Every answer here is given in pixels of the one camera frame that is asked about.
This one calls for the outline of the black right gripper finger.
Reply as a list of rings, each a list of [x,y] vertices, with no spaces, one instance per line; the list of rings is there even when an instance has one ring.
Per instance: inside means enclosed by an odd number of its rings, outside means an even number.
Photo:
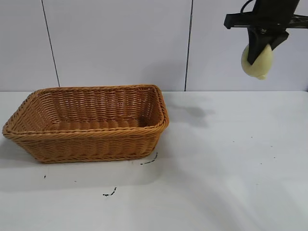
[[[271,43],[272,36],[255,27],[248,28],[247,32],[249,39],[247,61],[253,65],[264,48]]]
[[[275,48],[277,48],[281,43],[283,43],[284,41],[286,41],[289,37],[289,33],[288,32],[283,32],[277,35],[274,35],[274,37],[271,39],[270,41],[270,46],[271,49],[274,50]]]

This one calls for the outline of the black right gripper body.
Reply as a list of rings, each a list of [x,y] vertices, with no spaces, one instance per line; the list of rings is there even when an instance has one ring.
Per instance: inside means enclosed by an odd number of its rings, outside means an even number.
[[[295,14],[298,0],[247,0],[239,13],[227,14],[224,26],[255,27],[267,34],[280,34],[287,29],[307,29],[308,17]]]

